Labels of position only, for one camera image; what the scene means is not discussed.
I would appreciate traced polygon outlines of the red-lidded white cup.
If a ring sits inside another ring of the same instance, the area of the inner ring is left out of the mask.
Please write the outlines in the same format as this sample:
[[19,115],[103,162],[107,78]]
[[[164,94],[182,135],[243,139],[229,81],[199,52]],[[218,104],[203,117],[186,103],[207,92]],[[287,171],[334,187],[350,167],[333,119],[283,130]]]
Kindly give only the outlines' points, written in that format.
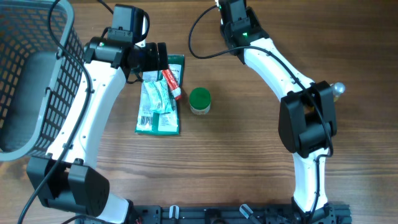
[[189,95],[190,109],[193,114],[207,114],[211,108],[211,94],[206,88],[195,88]]

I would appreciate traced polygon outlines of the red stick sachet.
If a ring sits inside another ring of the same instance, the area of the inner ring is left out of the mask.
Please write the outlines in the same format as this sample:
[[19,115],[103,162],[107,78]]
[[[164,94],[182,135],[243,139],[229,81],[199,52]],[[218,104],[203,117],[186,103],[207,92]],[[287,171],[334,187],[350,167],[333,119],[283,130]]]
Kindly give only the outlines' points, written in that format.
[[175,98],[175,100],[178,101],[179,99],[181,99],[182,91],[181,91],[181,88],[179,87],[179,84],[178,84],[177,80],[175,79],[171,69],[163,70],[162,74],[163,74],[164,78],[166,79],[167,84],[168,84],[170,91],[171,91],[173,97]]

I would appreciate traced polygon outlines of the light teal wipes packet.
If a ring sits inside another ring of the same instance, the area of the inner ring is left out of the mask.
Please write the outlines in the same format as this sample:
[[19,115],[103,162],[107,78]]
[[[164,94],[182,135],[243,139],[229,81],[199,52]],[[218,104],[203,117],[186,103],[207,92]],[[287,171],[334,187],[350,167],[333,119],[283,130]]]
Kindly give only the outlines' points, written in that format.
[[145,89],[149,95],[150,110],[154,113],[164,114],[173,111],[169,86],[165,79],[144,82]]

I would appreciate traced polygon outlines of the yellow liquid Vim bottle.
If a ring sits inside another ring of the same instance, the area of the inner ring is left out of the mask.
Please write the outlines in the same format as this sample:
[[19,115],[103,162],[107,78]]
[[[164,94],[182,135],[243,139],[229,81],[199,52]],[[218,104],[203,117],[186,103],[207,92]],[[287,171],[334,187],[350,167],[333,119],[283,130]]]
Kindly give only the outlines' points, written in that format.
[[336,82],[330,85],[333,94],[333,101],[336,102],[340,96],[345,92],[346,87],[341,82]]

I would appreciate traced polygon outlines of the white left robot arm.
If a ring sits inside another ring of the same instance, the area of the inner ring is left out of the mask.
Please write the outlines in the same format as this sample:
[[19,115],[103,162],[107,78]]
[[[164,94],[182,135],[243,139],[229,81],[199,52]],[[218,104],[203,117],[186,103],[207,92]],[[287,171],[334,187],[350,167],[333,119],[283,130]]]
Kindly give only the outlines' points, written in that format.
[[47,208],[74,213],[75,219],[105,223],[141,223],[132,201],[112,194],[109,180],[96,171],[101,135],[114,102],[129,75],[166,69],[164,43],[146,43],[146,11],[123,4],[113,21],[85,46],[76,64],[83,78],[67,118],[45,157],[33,156],[27,175],[32,199]]

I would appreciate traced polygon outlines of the green 3M glove package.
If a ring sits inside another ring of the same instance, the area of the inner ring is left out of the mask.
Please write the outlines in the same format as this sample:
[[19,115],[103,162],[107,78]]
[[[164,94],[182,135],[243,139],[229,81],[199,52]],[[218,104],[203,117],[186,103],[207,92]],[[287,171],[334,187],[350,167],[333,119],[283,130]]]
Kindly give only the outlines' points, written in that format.
[[[144,82],[165,79],[161,71],[144,72],[142,77]],[[170,113],[158,114],[150,110],[149,95],[145,89],[144,82],[141,85],[141,96],[135,132],[158,136],[178,135],[180,133],[178,106],[170,88],[169,95],[173,111]]]

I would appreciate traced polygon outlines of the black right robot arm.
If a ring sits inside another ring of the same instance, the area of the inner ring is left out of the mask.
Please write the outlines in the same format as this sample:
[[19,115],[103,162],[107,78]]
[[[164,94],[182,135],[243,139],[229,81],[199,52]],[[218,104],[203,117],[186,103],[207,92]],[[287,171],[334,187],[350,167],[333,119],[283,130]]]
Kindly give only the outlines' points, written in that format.
[[294,158],[294,206],[303,221],[315,223],[328,206],[325,162],[333,155],[331,139],[337,131],[332,87],[288,62],[245,1],[217,1],[216,8],[228,52],[253,69],[280,102],[278,133]]

